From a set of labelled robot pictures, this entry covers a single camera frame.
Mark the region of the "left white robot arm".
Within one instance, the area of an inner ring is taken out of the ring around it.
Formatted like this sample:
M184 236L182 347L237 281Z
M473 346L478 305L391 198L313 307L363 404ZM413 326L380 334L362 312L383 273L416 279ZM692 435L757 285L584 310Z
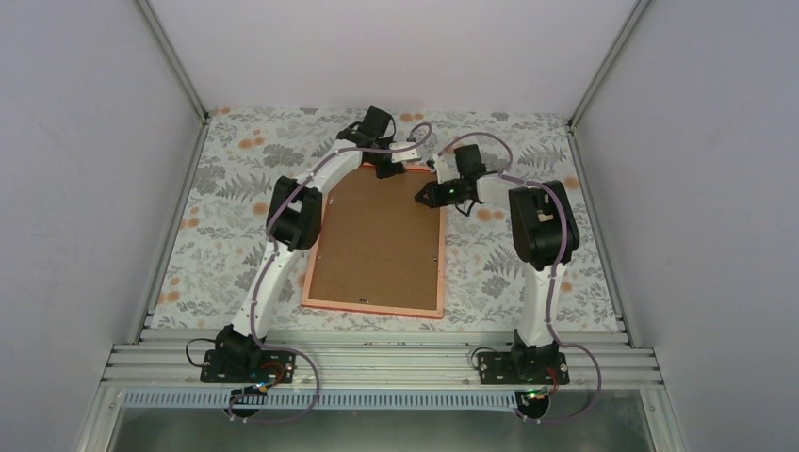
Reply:
M414 153L417 144L396 143L394 135L387 132L395 127L391 114L371 106L361 120L338 132L314 167L297 178L277 180L266 222L267 249L248 297L207 352L204 370L240 381L266 372L269 346L265 340L272 304L301 254L318 240L324 196L363 163L374 165L379 173L384 173L384 168L401 169L402 162L394 161L393 156Z

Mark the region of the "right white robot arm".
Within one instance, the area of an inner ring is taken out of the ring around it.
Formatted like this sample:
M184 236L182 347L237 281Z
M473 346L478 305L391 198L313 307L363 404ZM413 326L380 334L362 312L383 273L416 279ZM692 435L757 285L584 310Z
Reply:
M510 350L513 376L533 383L548 368L558 366L562 342L553 326L563 270L579 248L579 230L563 184L537 183L489 171L480 149L466 145L455 150L456 170L436 156L427 167L436 177L415 200L429 208L464 202L491 204L510 214L514 251L527 265L522 315Z

